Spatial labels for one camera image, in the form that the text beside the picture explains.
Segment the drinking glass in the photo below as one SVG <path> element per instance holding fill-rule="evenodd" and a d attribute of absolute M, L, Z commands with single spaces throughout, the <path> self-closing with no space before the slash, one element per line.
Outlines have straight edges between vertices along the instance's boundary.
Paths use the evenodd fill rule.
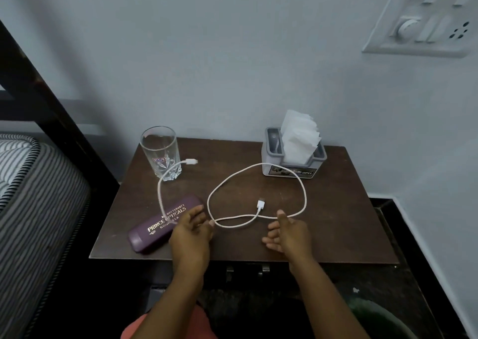
<path fill-rule="evenodd" d="M 141 147 L 154 173 L 161 178 L 179 158 L 176 133 L 167 126 L 153 126 L 141 135 Z M 181 174 L 181 165 L 172 169 L 163 180 L 174 180 Z"/>

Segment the hand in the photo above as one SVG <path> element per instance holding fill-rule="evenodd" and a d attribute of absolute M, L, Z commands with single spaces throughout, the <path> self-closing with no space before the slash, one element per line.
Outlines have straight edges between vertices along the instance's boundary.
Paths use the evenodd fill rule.
<path fill-rule="evenodd" d="M 262 238 L 267 248 L 283 252 L 290 264 L 312 259 L 312 243 L 309 229 L 304 221 L 288 218 L 282 209 L 277 211 L 277 221 L 267 226 L 267 237 Z"/>
<path fill-rule="evenodd" d="M 206 272 L 214 221 L 206 222 L 203 208 L 196 206 L 184 213 L 169 239 L 175 275 L 197 278 Z"/>

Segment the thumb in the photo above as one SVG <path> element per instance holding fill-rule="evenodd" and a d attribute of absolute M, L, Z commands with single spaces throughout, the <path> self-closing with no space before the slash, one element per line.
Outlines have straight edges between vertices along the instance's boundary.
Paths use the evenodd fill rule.
<path fill-rule="evenodd" d="M 291 224 L 289 219 L 287 218 L 287 215 L 282 209 L 279 209 L 277 211 L 277 220 L 279 221 L 279 226 L 281 227 L 281 229 L 287 228 Z"/>
<path fill-rule="evenodd" d="M 207 221 L 204 222 L 199 226 L 199 235 L 204 237 L 206 240 L 211 241 L 212 236 L 213 236 L 213 226 L 214 226 L 214 221 Z"/>

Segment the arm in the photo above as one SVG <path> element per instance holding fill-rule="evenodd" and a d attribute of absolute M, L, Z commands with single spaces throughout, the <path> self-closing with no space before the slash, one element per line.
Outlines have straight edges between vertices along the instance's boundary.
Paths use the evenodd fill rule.
<path fill-rule="evenodd" d="M 186 212 L 173 230 L 169 243 L 174 276 L 161 299 L 152 307 L 133 339 L 184 338 L 196 298 L 209 263 L 212 224 L 201 213 L 203 206 Z"/>
<path fill-rule="evenodd" d="M 262 242 L 285 253 L 299 284 L 305 309 L 317 339 L 369 339 L 334 284 L 312 256 L 307 224 L 278 210 Z"/>

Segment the baseboard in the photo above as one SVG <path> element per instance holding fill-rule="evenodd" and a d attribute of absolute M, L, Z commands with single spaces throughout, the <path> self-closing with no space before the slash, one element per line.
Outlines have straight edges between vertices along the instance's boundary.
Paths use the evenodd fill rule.
<path fill-rule="evenodd" d="M 382 211 L 440 329 L 445 334 L 461 337 L 466 330 L 471 338 L 478 339 L 433 254 L 399 200 L 390 195 L 369 193 L 368 196 L 374 207 Z"/>

